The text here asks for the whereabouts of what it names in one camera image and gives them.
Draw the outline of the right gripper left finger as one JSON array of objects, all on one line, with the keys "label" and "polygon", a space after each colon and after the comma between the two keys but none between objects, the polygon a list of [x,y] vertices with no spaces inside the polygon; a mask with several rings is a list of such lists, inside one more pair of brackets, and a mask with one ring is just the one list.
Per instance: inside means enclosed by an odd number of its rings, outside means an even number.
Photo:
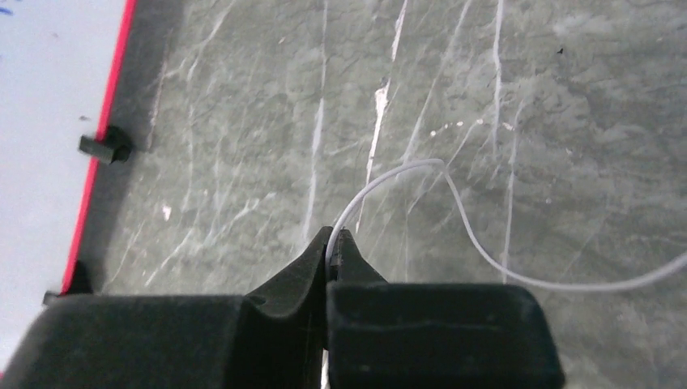
[{"label": "right gripper left finger", "polygon": [[4,369],[4,388],[317,388],[331,228],[246,295],[53,300]]}]

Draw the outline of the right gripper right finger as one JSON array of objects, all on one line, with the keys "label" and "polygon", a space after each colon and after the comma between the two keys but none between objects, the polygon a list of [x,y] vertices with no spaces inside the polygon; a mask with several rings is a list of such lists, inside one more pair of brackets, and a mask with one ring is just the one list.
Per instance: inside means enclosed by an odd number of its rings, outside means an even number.
[{"label": "right gripper right finger", "polygon": [[347,230],[326,246],[333,388],[561,388],[535,297],[512,284],[393,284]]}]

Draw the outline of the pink-framed whiteboard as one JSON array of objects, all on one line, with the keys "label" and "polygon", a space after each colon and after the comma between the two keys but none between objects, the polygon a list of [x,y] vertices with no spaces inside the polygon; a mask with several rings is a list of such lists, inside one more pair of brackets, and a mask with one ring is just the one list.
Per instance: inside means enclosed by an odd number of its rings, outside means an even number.
[{"label": "pink-framed whiteboard", "polygon": [[71,285],[135,4],[1,4],[1,363]]}]

